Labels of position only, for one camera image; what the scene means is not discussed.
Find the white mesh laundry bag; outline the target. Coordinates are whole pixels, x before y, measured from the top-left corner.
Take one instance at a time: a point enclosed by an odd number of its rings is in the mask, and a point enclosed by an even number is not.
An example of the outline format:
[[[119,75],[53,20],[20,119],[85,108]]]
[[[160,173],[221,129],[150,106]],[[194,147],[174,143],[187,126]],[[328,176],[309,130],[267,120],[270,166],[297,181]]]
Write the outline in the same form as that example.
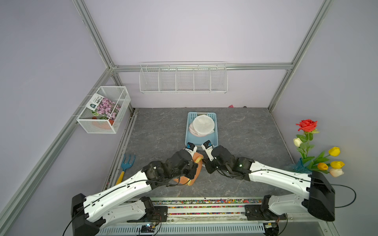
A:
[[[197,116],[192,124],[194,130],[200,135],[210,134],[215,129],[215,122],[208,115]]]

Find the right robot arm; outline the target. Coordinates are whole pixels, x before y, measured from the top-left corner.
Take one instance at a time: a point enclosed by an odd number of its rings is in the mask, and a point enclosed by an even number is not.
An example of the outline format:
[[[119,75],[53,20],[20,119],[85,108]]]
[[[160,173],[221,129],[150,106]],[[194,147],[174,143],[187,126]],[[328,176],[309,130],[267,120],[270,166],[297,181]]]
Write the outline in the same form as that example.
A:
[[[264,183],[286,191],[289,195],[266,195],[259,213],[268,214],[307,211],[313,217],[332,222],[335,220],[335,190],[323,173],[294,173],[273,168],[251,158],[235,157],[223,147],[210,142],[202,144],[206,152],[205,167],[208,173],[219,174],[237,180]]]

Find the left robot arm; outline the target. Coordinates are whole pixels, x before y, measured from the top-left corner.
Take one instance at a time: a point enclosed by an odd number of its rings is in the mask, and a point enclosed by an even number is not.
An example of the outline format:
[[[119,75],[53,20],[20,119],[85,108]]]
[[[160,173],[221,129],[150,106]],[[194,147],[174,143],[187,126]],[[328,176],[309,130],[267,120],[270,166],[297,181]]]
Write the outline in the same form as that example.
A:
[[[152,205],[141,199],[135,204],[121,206],[125,201],[160,186],[172,187],[173,179],[195,178],[198,164],[193,157],[197,147],[187,144],[166,161],[152,161],[129,179],[103,192],[85,196],[75,195],[71,201],[72,232],[75,236],[94,236],[112,222],[138,220],[151,212]]]

